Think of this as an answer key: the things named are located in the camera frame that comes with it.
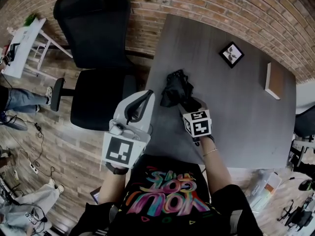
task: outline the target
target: chair seat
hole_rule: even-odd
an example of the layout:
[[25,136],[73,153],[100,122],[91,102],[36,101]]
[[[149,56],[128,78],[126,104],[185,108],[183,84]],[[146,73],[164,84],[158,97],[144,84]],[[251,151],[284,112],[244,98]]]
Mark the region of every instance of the chair seat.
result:
[[119,102],[136,91],[126,83],[128,76],[128,70],[122,68],[82,71],[75,87],[71,122],[85,129],[108,131]]

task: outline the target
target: white desk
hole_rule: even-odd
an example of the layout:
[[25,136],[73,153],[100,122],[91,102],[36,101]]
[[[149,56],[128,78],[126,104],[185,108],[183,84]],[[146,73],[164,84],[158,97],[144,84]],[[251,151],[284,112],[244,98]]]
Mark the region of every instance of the white desk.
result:
[[[46,19],[35,19],[33,23],[29,27],[19,28],[11,41],[11,44],[20,44],[16,47],[15,59],[11,62],[10,65],[7,65],[1,73],[15,77],[21,78],[24,68],[34,72],[36,74],[41,74],[48,78],[56,80],[57,78],[40,71],[40,67],[43,63],[44,57],[48,51],[50,44],[54,44],[60,50],[62,50],[69,57],[73,58],[73,56],[67,52],[64,48],[62,48],[59,44],[57,44],[53,39],[51,39],[44,31],[41,29],[46,22]],[[36,41],[38,35],[42,35],[44,38],[48,40],[47,43],[41,43]],[[26,64],[27,60],[32,60],[37,63],[37,68],[33,68]]]

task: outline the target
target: bracelet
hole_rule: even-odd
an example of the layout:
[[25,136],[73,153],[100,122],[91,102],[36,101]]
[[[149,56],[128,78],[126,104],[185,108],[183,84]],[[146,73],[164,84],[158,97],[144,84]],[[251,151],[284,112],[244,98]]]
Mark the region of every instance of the bracelet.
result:
[[211,152],[216,151],[216,150],[218,150],[218,149],[217,149],[217,148],[214,148],[213,150],[211,150],[211,151],[205,153],[203,156],[206,156],[206,155],[208,155],[208,154],[210,154]]

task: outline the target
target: small framed picture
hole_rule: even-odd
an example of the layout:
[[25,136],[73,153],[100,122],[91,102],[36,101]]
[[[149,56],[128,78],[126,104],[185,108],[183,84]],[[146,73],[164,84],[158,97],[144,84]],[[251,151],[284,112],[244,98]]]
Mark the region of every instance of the small framed picture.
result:
[[244,53],[242,53],[234,42],[229,43],[219,54],[231,68],[244,56]]

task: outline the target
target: jeans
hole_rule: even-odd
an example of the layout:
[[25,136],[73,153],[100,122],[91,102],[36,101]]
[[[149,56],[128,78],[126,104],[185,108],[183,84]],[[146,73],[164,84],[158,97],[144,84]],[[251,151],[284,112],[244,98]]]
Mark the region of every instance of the jeans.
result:
[[45,105],[46,96],[32,93],[25,89],[9,89],[9,98],[6,110],[14,110],[21,113],[36,113],[36,105]]

